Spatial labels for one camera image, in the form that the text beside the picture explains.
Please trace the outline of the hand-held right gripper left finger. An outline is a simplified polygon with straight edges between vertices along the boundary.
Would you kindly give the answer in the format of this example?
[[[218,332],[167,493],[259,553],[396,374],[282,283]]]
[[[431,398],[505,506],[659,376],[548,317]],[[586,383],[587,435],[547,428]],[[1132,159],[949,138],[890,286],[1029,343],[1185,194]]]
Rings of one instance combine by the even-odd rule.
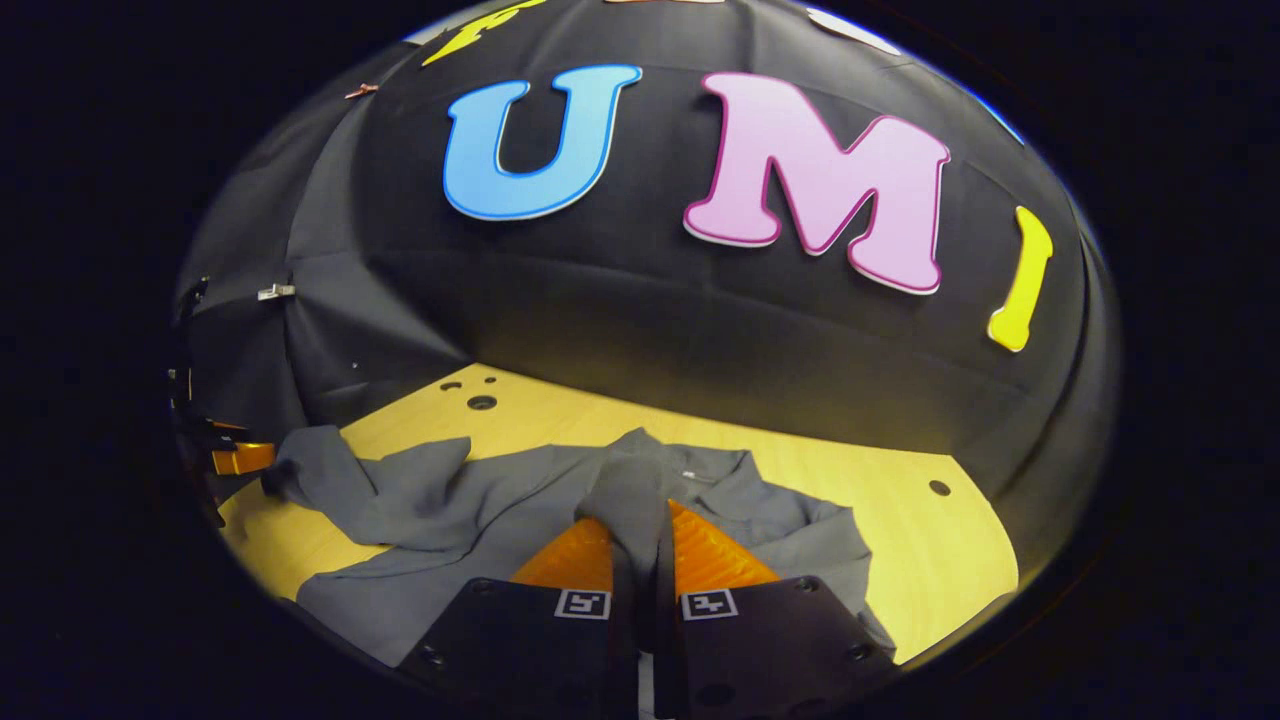
[[[474,720],[639,720],[634,583],[579,519],[506,579],[475,577],[398,673]]]

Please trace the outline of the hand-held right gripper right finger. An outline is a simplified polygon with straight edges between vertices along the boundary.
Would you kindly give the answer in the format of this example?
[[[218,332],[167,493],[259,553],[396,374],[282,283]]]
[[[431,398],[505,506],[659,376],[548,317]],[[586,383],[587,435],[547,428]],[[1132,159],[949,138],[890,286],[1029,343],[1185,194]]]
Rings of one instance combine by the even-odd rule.
[[[655,575],[660,720],[822,720],[896,679],[886,643],[815,575],[781,577],[675,501]]]

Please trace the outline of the grey shirt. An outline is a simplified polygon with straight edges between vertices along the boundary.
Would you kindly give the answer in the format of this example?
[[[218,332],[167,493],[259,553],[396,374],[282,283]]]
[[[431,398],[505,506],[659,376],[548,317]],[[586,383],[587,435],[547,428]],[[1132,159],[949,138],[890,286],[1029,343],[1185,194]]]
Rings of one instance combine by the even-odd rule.
[[[472,460],[467,438],[356,457],[335,427],[283,442],[283,495],[321,512],[374,559],[308,578],[297,603],[376,660],[399,664],[467,580],[511,578],[582,516],[617,537],[635,571],[657,561],[658,514],[692,510],[781,577],[824,580],[873,638],[872,553],[851,509],[774,486],[751,452],[668,445],[635,429],[603,447],[545,445]]]

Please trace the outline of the black backdrop cloth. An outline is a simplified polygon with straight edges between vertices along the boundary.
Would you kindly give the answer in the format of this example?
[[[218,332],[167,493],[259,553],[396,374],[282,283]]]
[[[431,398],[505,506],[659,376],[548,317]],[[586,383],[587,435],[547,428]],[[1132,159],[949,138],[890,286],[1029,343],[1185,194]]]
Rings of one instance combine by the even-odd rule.
[[[238,163],[175,309],[200,278],[195,406],[262,438],[483,364],[948,456],[1024,566],[1115,425],[1114,291],[1061,179],[959,81],[790,0],[513,0],[404,38]]]

